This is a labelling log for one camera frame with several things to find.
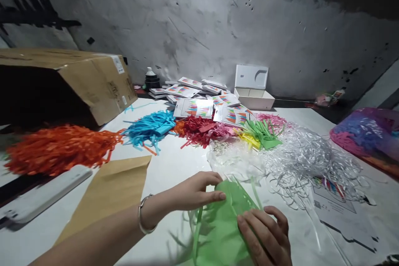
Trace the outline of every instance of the qr code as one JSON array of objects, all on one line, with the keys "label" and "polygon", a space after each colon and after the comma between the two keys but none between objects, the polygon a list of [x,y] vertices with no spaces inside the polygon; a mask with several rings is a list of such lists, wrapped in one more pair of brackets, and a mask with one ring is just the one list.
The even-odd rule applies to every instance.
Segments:
[{"label": "qr code", "polygon": [[318,201],[315,201],[315,207],[321,209],[320,203]]}]

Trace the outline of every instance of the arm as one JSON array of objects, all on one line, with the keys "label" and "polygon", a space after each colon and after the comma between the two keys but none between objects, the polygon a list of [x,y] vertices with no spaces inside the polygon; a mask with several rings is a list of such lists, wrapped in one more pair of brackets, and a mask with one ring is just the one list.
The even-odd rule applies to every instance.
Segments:
[{"label": "arm", "polygon": [[[155,227],[168,213],[193,210],[226,199],[219,191],[205,192],[222,178],[216,172],[199,172],[179,185],[147,199],[141,209],[142,226]],[[139,227],[138,206],[108,216],[44,253],[32,265],[114,265],[144,237]]]}]

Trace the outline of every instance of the brown cardboard box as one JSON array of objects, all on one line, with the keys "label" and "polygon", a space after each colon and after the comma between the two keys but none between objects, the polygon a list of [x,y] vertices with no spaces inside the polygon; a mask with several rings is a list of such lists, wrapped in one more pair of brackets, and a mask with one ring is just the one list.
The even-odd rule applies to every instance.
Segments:
[{"label": "brown cardboard box", "polygon": [[103,125],[137,99],[122,56],[0,49],[0,125]]}]

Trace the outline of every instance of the brown paper sheet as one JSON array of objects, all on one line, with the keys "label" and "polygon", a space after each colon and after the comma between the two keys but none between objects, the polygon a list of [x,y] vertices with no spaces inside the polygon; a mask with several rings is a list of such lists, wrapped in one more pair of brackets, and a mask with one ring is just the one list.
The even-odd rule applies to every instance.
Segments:
[{"label": "brown paper sheet", "polygon": [[54,245],[141,200],[151,156],[110,161],[96,173]]}]

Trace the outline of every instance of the pink plastic bag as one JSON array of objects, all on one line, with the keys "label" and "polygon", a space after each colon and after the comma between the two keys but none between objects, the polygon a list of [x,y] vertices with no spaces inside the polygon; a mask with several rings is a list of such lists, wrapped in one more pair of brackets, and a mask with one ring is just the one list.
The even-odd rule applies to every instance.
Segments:
[{"label": "pink plastic bag", "polygon": [[399,177],[399,111],[363,108],[330,131],[331,140],[357,157]]}]

